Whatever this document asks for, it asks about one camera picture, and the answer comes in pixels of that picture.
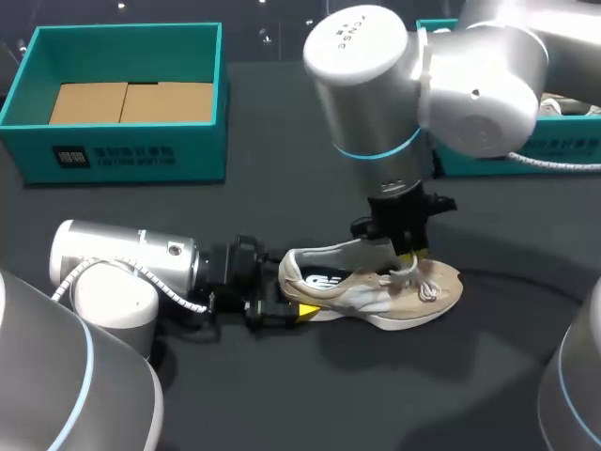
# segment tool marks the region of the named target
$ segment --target blue ring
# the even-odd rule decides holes
[[[84,380],[82,381],[82,389],[80,390],[79,395],[77,396],[77,401],[75,402],[75,405],[73,406],[71,415],[69,415],[69,418],[67,419],[67,423],[65,423],[65,426],[63,426],[63,429],[60,431],[58,436],[54,439],[54,442],[53,442],[53,444],[50,445],[50,447],[48,448],[48,451],[56,451],[58,448],[61,447],[63,442],[69,436],[71,430],[73,429],[73,426],[75,425],[75,422],[77,421],[77,418],[79,418],[79,414],[82,412],[82,409],[84,408],[85,399],[87,398],[87,394],[90,391],[90,385],[92,383],[92,373],[94,372],[94,344],[92,342],[92,335],[90,334],[89,329],[87,328],[85,323],[82,321],[82,319],[79,317],[76,317],[76,318],[82,323],[82,327],[84,328],[85,343],[87,346],[87,356],[85,358]]]
[[[413,133],[413,135],[407,141],[401,144],[398,148],[388,150],[384,153],[379,153],[378,155],[355,155],[354,153],[348,153],[342,150],[335,144],[334,147],[337,148],[340,153],[347,156],[348,158],[354,158],[355,160],[379,160],[380,158],[390,157],[391,155],[394,155],[395,153],[400,152],[401,150],[406,148],[417,137],[417,135],[420,134],[421,129],[422,128],[418,127],[417,130]]]
[[[559,372],[560,372],[560,386],[562,387],[563,397],[565,397],[565,402],[567,402],[567,405],[570,408],[570,411],[572,411],[574,418],[576,418],[576,421],[578,421],[578,423],[584,429],[584,431],[588,434],[588,436],[591,437],[591,439],[595,443],[597,443],[598,446],[601,446],[601,440],[599,440],[599,438],[596,435],[594,435],[594,433],[589,429],[589,427],[586,426],[586,423],[584,423],[584,420],[582,420],[582,418],[580,418],[580,415],[578,415],[578,412],[576,411],[576,407],[574,407],[574,404],[572,404],[572,400],[570,399],[570,396],[567,394],[567,389],[565,388],[565,382],[563,381],[562,352],[563,352],[563,344],[565,343],[565,339],[567,338],[567,335],[569,333],[570,333],[570,329],[568,329],[567,332],[565,333],[565,337],[563,338],[562,344],[560,345],[560,355],[558,356],[558,359],[557,359],[557,366],[558,366]]]

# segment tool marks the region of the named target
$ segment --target shoe sole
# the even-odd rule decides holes
[[[319,313],[317,313],[314,317],[312,317],[310,319],[310,321],[315,321],[315,322],[332,321],[334,319],[349,317],[349,318],[363,319],[364,321],[367,321],[370,324],[373,324],[374,326],[378,327],[382,331],[403,331],[405,329],[411,329],[413,327],[421,326],[423,324],[426,324],[427,322],[430,322],[433,319],[436,319],[436,318],[444,315],[445,313],[447,313],[449,310],[451,310],[455,306],[457,301],[455,301],[454,303],[449,305],[447,308],[445,308],[444,310],[440,310],[437,313],[433,313],[432,315],[427,315],[425,317],[414,318],[414,319],[390,319],[390,318],[383,318],[378,315],[365,315],[365,314],[362,315],[361,313],[354,314],[354,315],[344,315],[344,314],[336,312],[334,310],[327,310],[327,309],[322,308],[321,310],[319,310]]]

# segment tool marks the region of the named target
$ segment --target white sneaker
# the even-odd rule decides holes
[[[428,259],[412,271],[398,271],[398,266],[389,241],[355,240],[292,249],[280,263],[278,278],[289,301],[321,307],[325,319],[352,316],[387,331],[420,326],[459,300],[463,286],[455,268]]]

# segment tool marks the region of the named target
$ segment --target screw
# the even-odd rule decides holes
[[[179,246],[171,246],[169,248],[169,254],[171,254],[172,256],[179,256],[179,255],[181,255],[181,247],[179,247]]]

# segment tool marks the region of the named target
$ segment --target teal box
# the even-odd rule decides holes
[[[418,28],[455,27],[457,20],[420,20]],[[436,143],[447,176],[497,176],[562,173],[507,160],[476,160]],[[601,163],[601,116],[539,117],[521,155],[557,163]]]
[[[213,83],[210,122],[49,125],[64,83]],[[228,85],[220,23],[42,26],[0,113],[26,183],[223,180]]]

